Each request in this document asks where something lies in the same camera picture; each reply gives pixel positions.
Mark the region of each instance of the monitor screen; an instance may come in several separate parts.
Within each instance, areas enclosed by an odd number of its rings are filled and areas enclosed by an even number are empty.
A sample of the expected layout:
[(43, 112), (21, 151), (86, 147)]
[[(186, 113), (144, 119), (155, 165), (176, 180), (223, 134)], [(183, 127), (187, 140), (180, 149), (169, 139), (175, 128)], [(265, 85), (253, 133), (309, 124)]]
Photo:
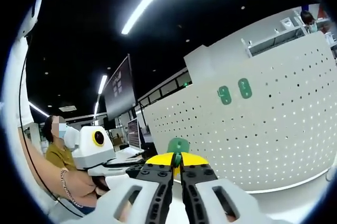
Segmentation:
[(136, 98), (130, 68), (130, 57), (127, 56), (109, 79), (103, 91), (106, 112), (110, 121), (135, 107)]
[(141, 141), (140, 141), (139, 126), (138, 126), (137, 118), (130, 120), (127, 123), (127, 133), (128, 133), (128, 144), (133, 148), (140, 149)]

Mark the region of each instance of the face mask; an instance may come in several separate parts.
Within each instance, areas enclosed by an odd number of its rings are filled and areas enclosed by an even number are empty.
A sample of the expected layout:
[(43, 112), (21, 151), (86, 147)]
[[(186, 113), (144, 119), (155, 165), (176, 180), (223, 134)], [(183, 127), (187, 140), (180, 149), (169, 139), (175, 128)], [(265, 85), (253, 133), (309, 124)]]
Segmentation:
[(58, 137), (63, 139), (64, 138), (64, 135), (67, 131), (67, 124), (66, 123), (60, 123), (58, 124)]
[(317, 31), (318, 31), (318, 27), (317, 27), (316, 22), (313, 23), (312, 25), (309, 25), (309, 29), (310, 29), (310, 32), (311, 32), (311, 33), (317, 32)]

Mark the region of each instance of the black ceiling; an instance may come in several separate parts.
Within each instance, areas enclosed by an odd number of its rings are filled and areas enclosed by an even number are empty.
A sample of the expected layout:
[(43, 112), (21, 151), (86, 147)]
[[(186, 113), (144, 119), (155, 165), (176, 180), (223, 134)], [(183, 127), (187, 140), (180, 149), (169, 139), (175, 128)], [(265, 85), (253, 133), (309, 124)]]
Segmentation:
[[(200, 45), (209, 46), (267, 16), (315, 2), (155, 0), (124, 36), (121, 30), (140, 1), (43, 0), (27, 58), (30, 101), (65, 118), (92, 114), (102, 75), (111, 76), (128, 53), (139, 98), (184, 68), (183, 57)], [(101, 101), (99, 112), (105, 111)], [(77, 111), (58, 109), (69, 104)], [(37, 122), (44, 119), (35, 112), (33, 116)]]

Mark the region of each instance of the bracelet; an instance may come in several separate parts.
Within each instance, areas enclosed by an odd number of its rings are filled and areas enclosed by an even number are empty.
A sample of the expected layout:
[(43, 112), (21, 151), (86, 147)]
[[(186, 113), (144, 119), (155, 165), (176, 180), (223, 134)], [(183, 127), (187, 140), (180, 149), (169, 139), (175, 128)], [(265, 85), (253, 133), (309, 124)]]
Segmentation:
[(62, 187), (65, 191), (65, 193), (67, 194), (68, 198), (70, 199), (70, 201), (77, 207), (82, 208), (83, 206), (81, 206), (80, 204), (76, 203), (76, 201), (73, 199), (73, 197), (71, 196), (66, 184), (65, 184), (65, 180), (64, 180), (64, 174), (67, 172), (67, 170), (62, 170), (61, 171), (61, 182), (62, 182)]

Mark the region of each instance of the woman's arm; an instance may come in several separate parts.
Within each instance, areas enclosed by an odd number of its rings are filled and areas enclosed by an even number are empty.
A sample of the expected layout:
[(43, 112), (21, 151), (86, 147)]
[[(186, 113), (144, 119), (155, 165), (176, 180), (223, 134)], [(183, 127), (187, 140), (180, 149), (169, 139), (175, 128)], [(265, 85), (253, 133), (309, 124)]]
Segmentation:
[[(49, 190), (52, 193), (60, 195), (63, 198), (68, 198), (66, 192), (62, 187), (61, 182), (61, 169), (52, 165), (48, 162), (32, 145), (30, 140), (26, 140), (26, 143), (23, 139), (22, 130), (21, 128), (18, 129), (20, 142), (28, 162), (29, 169), (31, 170), (34, 179), (36, 182), (44, 188), (44, 185), (40, 178), (38, 177), (31, 159), (29, 158), (28, 152), (34, 162), (34, 166), (46, 184)], [(65, 173), (64, 176), (67, 188), (74, 198), (74, 200), (81, 205), (88, 206), (88, 207), (95, 207), (97, 198), (96, 194), (94, 193), (95, 184), (93, 183), (91, 177), (84, 171), (69, 171)]]

